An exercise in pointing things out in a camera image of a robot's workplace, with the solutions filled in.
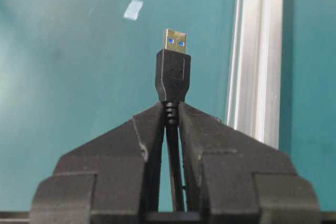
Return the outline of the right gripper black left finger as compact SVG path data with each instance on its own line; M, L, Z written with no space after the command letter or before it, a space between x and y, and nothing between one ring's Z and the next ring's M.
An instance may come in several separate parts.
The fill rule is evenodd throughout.
M31 223L140 223L159 205L163 104L63 155L35 193Z

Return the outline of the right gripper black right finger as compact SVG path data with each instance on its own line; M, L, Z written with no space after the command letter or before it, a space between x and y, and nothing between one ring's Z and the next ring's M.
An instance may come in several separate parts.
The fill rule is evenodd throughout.
M187 208L208 223L319 223L313 186L290 157L179 105Z

